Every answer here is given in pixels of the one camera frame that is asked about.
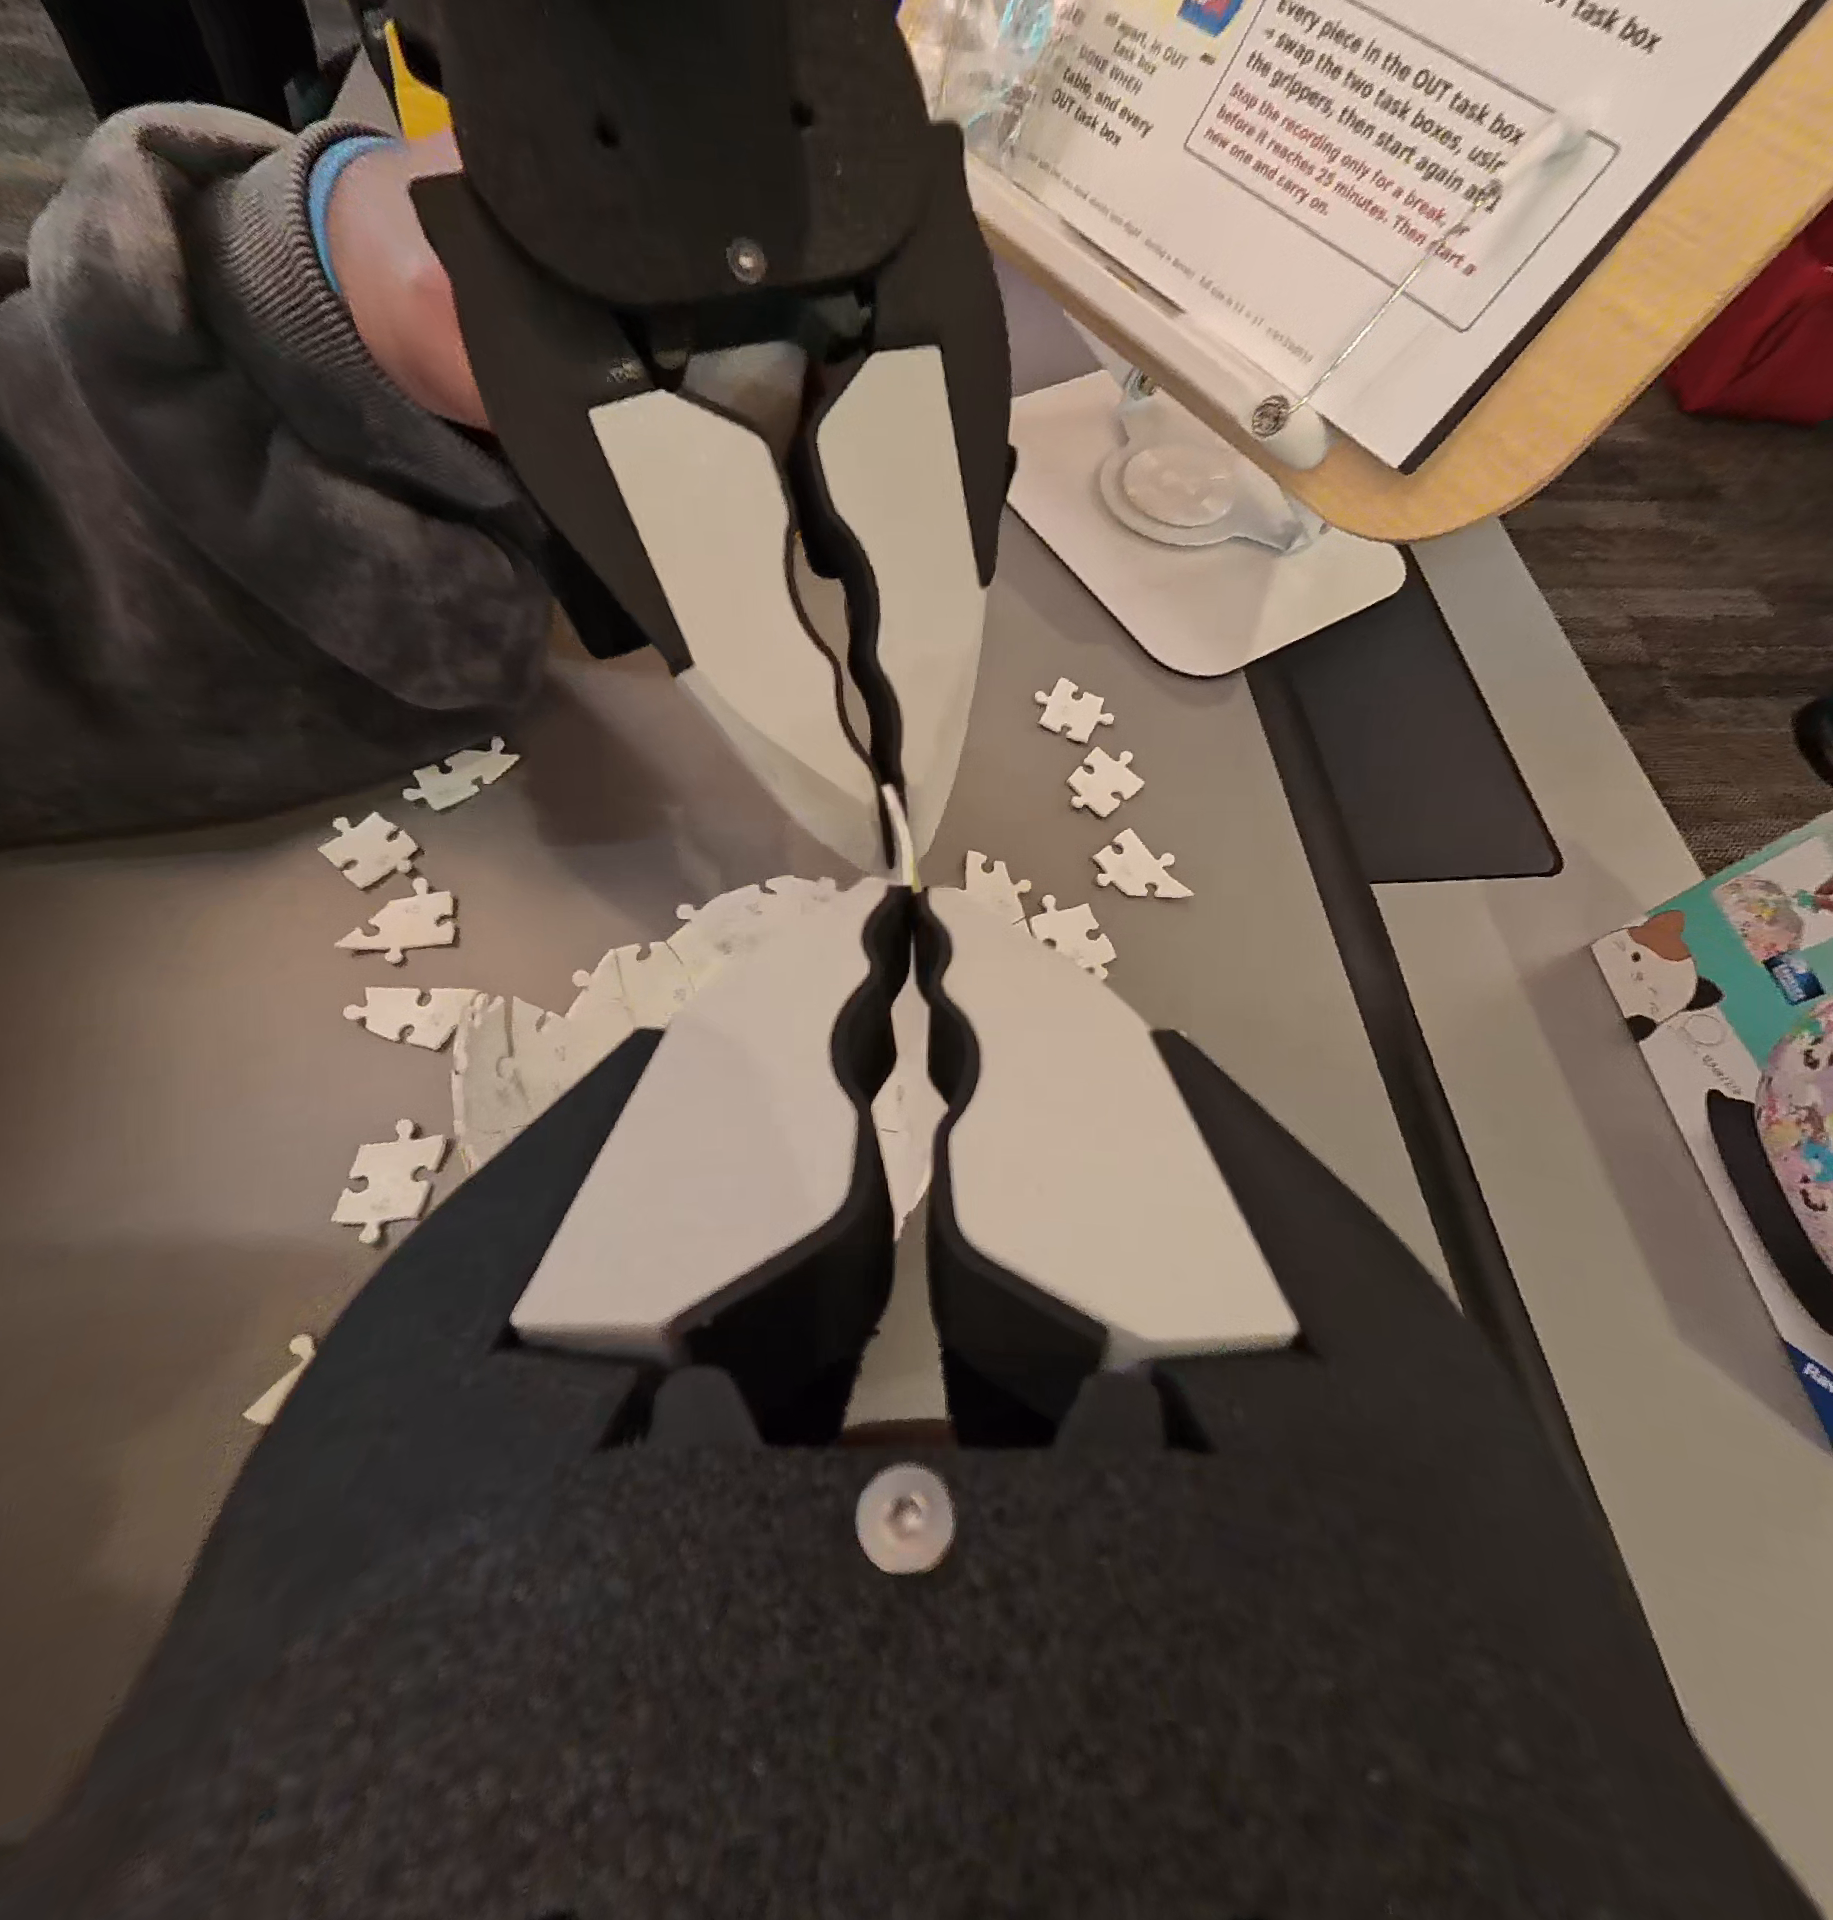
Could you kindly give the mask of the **white clamp bar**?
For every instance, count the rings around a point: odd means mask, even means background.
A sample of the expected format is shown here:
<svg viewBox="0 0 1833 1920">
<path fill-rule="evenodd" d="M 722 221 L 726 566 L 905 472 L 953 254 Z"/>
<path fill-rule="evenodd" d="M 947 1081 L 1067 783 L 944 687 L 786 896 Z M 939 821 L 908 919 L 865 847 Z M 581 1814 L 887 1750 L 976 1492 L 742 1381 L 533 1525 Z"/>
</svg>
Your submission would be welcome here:
<svg viewBox="0 0 1833 1920">
<path fill-rule="evenodd" d="M 968 157 L 968 179 L 989 245 L 1193 418 L 1288 469 L 1308 472 L 1330 455 L 1333 432 L 1315 406 L 1290 398 L 985 158 Z"/>
</svg>

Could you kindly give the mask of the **clear plastic bag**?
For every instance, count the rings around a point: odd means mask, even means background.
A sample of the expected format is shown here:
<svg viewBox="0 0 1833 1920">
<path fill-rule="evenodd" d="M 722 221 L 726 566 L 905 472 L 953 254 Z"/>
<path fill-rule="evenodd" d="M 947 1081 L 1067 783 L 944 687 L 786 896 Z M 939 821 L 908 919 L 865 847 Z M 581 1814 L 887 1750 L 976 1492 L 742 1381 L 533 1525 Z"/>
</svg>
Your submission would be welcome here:
<svg viewBox="0 0 1833 1920">
<path fill-rule="evenodd" d="M 1151 130 L 1166 69 L 1154 4 L 901 2 L 935 120 L 1017 183 L 1091 183 Z"/>
</svg>

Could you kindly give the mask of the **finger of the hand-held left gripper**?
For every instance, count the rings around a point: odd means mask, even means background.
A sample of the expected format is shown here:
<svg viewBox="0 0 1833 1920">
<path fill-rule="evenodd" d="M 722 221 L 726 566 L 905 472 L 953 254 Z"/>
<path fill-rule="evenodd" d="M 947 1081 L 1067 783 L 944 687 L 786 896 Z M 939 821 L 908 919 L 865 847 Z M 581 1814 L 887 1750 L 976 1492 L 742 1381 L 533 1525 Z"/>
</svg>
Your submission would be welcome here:
<svg viewBox="0 0 1833 1920">
<path fill-rule="evenodd" d="M 786 474 L 747 421 L 648 390 L 595 406 L 595 442 L 672 613 L 689 692 L 786 811 L 861 872 L 894 872 L 896 699 L 868 568 L 839 665 L 799 609 Z"/>
<path fill-rule="evenodd" d="M 970 734 L 986 603 L 939 344 L 867 356 L 812 445 L 878 596 L 873 655 L 894 699 L 913 851 L 927 855 Z"/>
</svg>

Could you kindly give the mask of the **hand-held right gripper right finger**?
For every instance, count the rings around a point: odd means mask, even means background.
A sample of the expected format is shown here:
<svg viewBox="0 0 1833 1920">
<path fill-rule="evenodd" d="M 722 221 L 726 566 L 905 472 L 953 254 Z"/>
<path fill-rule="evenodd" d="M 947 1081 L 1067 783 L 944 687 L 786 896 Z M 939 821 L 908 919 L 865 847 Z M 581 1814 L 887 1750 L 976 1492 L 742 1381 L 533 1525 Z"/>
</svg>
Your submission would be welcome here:
<svg viewBox="0 0 1833 1920">
<path fill-rule="evenodd" d="M 1079 1372 L 1129 1372 L 1290 1346 L 1298 1315 L 1147 1022 L 966 892 L 924 909 L 947 947 L 931 1038 L 968 1031 L 929 1218 L 1025 1309 L 991 1346 L 938 1305 L 953 1349 L 1013 1372 L 1055 1337 Z"/>
</svg>

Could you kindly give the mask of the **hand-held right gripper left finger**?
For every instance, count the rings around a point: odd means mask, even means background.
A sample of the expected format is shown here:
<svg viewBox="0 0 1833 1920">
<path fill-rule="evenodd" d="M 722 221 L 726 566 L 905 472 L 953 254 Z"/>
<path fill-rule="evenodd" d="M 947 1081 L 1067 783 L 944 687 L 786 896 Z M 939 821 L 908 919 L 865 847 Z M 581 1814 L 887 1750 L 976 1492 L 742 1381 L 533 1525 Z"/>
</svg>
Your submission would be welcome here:
<svg viewBox="0 0 1833 1920">
<path fill-rule="evenodd" d="M 662 1029 L 512 1309 L 529 1346 L 676 1360 L 687 1334 L 856 1197 L 887 1197 L 909 886 L 863 878 L 769 923 Z"/>
</svg>

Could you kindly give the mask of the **printed paper sheet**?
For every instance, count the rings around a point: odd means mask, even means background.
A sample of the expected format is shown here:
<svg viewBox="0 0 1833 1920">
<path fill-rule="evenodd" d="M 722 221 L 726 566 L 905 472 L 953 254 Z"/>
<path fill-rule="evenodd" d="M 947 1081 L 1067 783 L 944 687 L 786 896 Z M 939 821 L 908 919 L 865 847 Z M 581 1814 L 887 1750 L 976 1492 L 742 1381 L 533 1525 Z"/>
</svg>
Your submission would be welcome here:
<svg viewBox="0 0 1833 1920">
<path fill-rule="evenodd" d="M 1815 13 L 1075 4 L 1009 176 L 1410 472 Z"/>
</svg>

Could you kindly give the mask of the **blue wristband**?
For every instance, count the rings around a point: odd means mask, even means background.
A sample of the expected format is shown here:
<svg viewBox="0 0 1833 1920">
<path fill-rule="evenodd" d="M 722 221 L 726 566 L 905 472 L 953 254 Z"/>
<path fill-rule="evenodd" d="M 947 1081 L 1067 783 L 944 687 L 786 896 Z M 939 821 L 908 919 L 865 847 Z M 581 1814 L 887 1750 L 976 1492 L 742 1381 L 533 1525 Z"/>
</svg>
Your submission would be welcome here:
<svg viewBox="0 0 1833 1920">
<path fill-rule="evenodd" d="M 372 253 L 390 253 L 403 226 L 403 160 L 414 148 L 401 134 L 345 130 L 324 145 L 304 176 L 304 213 L 328 286 L 345 298 Z"/>
</svg>

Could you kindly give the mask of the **person's left hand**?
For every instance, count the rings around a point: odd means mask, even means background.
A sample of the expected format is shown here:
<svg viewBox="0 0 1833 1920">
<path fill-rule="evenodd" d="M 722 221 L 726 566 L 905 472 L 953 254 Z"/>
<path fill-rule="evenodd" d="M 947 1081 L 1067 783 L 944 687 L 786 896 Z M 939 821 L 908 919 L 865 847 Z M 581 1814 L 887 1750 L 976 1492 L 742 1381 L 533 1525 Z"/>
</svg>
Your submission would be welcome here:
<svg viewBox="0 0 1833 1920">
<path fill-rule="evenodd" d="M 343 304 L 359 339 L 388 378 L 425 410 L 488 432 L 491 427 L 458 318 L 449 269 L 420 226 L 411 185 L 463 169 L 451 130 L 406 139 L 403 226 L 390 253 L 372 253 L 369 269 L 353 275 Z"/>
</svg>

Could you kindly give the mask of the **colourful puzzle ball box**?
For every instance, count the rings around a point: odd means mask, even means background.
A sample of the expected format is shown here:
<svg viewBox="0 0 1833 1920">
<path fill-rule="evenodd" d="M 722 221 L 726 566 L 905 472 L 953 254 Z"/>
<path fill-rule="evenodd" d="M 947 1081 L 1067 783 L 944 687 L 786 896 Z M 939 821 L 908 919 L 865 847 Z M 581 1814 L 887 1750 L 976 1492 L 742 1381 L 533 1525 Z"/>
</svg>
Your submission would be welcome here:
<svg viewBox="0 0 1833 1920">
<path fill-rule="evenodd" d="M 1833 1451 L 1833 809 L 1591 955 Z"/>
</svg>

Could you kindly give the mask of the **wooden document board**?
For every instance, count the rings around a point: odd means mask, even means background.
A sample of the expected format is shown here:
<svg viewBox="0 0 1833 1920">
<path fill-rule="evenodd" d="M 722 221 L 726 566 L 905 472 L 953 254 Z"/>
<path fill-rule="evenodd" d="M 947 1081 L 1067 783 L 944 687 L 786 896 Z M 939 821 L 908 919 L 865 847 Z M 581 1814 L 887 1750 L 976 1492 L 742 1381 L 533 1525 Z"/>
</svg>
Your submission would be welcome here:
<svg viewBox="0 0 1833 1920">
<path fill-rule="evenodd" d="M 1776 46 L 1417 466 L 1387 466 L 1333 428 L 1308 472 L 1236 447 L 1322 520 L 1372 539 L 1435 539 L 1506 514 L 1572 466 L 1830 198 L 1833 2 Z"/>
</svg>

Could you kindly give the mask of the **person's left forearm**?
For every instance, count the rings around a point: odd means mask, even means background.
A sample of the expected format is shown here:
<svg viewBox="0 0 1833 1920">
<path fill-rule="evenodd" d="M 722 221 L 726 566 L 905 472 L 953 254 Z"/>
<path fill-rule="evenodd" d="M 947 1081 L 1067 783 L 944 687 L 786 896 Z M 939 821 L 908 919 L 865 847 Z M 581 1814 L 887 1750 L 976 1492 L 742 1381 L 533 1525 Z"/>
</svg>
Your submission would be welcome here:
<svg viewBox="0 0 1833 1920">
<path fill-rule="evenodd" d="M 362 128 L 128 108 L 0 237 L 0 851 L 341 797 L 538 695 L 541 520 L 313 251 Z"/>
</svg>

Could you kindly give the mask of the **dark grey table flap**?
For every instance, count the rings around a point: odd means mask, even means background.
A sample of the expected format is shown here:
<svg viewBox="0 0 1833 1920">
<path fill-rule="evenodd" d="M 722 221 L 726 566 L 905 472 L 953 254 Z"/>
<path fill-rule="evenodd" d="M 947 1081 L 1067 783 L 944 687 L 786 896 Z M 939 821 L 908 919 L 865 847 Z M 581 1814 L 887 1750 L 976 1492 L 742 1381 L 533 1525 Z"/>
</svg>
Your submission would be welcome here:
<svg viewBox="0 0 1833 1920">
<path fill-rule="evenodd" d="M 1421 566 L 1282 653 L 1372 885 L 1556 877 L 1563 855 Z"/>
</svg>

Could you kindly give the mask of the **red bin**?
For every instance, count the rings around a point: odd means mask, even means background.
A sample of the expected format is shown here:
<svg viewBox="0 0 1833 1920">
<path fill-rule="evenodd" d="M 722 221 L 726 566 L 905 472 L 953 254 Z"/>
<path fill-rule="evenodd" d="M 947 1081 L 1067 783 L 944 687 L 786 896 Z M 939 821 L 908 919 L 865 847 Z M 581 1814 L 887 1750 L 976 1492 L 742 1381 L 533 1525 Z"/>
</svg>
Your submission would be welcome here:
<svg viewBox="0 0 1833 1920">
<path fill-rule="evenodd" d="M 1833 418 L 1833 200 L 1678 354 L 1666 388 L 1700 418 Z"/>
</svg>

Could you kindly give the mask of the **partly built white puzzle ball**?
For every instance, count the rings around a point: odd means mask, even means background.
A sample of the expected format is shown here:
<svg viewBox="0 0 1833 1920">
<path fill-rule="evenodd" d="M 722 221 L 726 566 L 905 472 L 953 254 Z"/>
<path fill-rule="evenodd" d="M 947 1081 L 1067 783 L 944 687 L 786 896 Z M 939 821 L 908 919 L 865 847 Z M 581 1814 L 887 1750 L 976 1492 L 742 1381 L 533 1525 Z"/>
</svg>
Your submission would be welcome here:
<svg viewBox="0 0 1833 1920">
<path fill-rule="evenodd" d="M 574 973 L 567 1012 L 477 994 L 449 1046 L 451 1134 L 463 1173 L 491 1163 L 619 1044 L 664 1029 L 712 979 L 848 889 L 833 877 L 769 877 L 683 904 L 667 937 L 612 947 Z"/>
</svg>

